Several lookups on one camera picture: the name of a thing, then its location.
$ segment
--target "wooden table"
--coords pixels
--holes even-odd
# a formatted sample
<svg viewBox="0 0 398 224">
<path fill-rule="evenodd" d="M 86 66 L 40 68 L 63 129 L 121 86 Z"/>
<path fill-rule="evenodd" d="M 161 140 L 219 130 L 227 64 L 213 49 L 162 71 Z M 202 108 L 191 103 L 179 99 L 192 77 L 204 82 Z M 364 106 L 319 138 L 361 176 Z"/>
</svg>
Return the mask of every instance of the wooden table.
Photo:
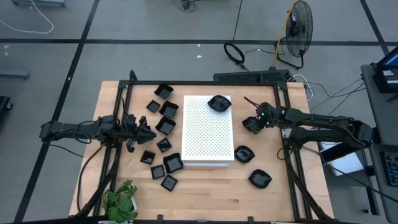
<svg viewBox="0 0 398 224">
<path fill-rule="evenodd" d="M 288 83 L 288 87 L 291 106 L 308 112 L 302 83 Z M 174 92 L 168 100 L 178 104 L 180 109 L 174 117 L 177 125 L 167 136 L 173 148 L 165 153 L 160 153 L 156 146 L 156 142 L 164 138 L 164 135 L 155 129 L 155 125 L 162 116 L 159 113 L 151 113 L 146 108 L 151 100 L 160 104 L 165 101 L 154 94 L 156 88 L 157 85 L 134 85 L 132 88 L 129 113 L 134 114 L 138 119 L 146 116 L 157 137 L 151 142 L 136 145 L 134 153 L 128 153 L 125 145 L 123 146 L 116 184 L 118 188 L 121 183 L 130 179 L 133 180 L 133 185 L 138 187 L 134 196 L 138 206 L 138 219 L 155 220 L 158 214 L 163 214 L 164 220 L 244 221 L 248 219 L 248 216 L 252 216 L 255 221 L 294 221 L 285 162 L 276 157 L 277 151 L 282 147 L 279 129 L 265 128 L 254 135 L 245 130 L 242 125 L 242 120 L 255 115 L 255 107 L 244 100 L 243 96 L 254 102 L 267 101 L 275 106 L 273 87 L 174 85 Z M 102 83 L 94 119 L 112 114 L 117 89 L 118 82 Z M 181 152 L 184 95 L 230 95 L 234 145 L 235 147 L 240 145 L 250 147 L 256 157 L 248 164 L 235 161 L 226 169 L 180 170 L 172 174 L 178 179 L 178 184 L 173 192 L 169 192 L 160 186 L 163 178 L 152 180 L 150 166 L 139 160 L 144 150 L 152 151 L 156 153 L 152 166 L 156 166 L 163 163 L 164 156 Z M 306 146 L 317 149 L 314 142 Z M 82 164 L 98 147 L 97 141 L 87 145 Z M 81 206 L 88 201 L 98 186 L 104 152 L 105 150 L 102 149 L 85 169 L 81 186 Z M 315 153 L 305 150 L 301 150 L 301 155 L 307 189 L 325 213 L 332 217 L 333 212 L 320 158 Z M 248 177 L 255 169 L 262 169 L 272 177 L 272 182 L 266 189 L 257 189 L 248 181 Z M 298 190 L 297 192 L 300 216 L 305 217 L 302 197 Z M 75 192 L 70 214 L 76 214 L 76 212 Z"/>
</svg>

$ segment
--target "green plant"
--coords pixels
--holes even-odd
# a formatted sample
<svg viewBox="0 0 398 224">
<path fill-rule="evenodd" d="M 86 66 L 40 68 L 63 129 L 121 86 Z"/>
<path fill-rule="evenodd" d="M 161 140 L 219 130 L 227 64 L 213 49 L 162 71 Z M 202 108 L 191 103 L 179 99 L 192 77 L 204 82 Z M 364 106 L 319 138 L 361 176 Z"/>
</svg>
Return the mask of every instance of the green plant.
<svg viewBox="0 0 398 224">
<path fill-rule="evenodd" d="M 102 207 L 109 220 L 122 223 L 138 216 L 137 212 L 132 211 L 131 202 L 131 197 L 136 193 L 137 187 L 132 186 L 131 183 L 132 180 L 127 180 L 115 193 L 107 190 L 102 196 Z"/>
</svg>

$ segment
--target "white perforated board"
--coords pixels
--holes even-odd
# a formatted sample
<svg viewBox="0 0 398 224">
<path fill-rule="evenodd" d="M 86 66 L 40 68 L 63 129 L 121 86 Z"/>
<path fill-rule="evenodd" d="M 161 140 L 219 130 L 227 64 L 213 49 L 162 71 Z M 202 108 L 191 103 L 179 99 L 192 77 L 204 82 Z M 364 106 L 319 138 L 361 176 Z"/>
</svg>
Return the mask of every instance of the white perforated board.
<svg viewBox="0 0 398 224">
<path fill-rule="evenodd" d="M 215 112 L 207 104 L 212 97 L 184 96 L 182 161 L 234 161 L 232 106 Z"/>
</svg>

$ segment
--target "keyboard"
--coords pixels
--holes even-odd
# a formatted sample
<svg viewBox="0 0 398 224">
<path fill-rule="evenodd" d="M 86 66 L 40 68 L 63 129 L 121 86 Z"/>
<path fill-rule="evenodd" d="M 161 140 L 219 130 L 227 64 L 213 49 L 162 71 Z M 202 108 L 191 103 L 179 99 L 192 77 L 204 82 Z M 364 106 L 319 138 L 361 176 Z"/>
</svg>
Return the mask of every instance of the keyboard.
<svg viewBox="0 0 398 224">
<path fill-rule="evenodd" d="M 288 70 L 271 70 L 255 72 L 217 73 L 213 75 L 218 82 L 286 82 L 289 79 Z"/>
<path fill-rule="evenodd" d="M 388 185 L 398 187 L 398 153 L 382 152 L 381 161 L 384 164 Z"/>
</svg>

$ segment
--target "black fan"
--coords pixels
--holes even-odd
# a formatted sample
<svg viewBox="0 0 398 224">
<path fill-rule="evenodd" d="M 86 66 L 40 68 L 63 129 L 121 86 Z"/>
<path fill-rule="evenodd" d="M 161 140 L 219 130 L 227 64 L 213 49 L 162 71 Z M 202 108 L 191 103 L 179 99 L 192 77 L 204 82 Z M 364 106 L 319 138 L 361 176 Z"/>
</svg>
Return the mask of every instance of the black fan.
<svg viewBox="0 0 398 224">
<path fill-rule="evenodd" d="M 289 20 L 286 23 L 286 37 L 280 41 L 287 45 L 289 53 L 294 57 L 301 57 L 301 67 L 288 63 L 279 58 L 278 60 L 291 65 L 296 69 L 304 66 L 303 56 L 310 47 L 312 40 L 312 12 L 310 6 L 301 0 L 298 0 L 292 9 Z"/>
</svg>

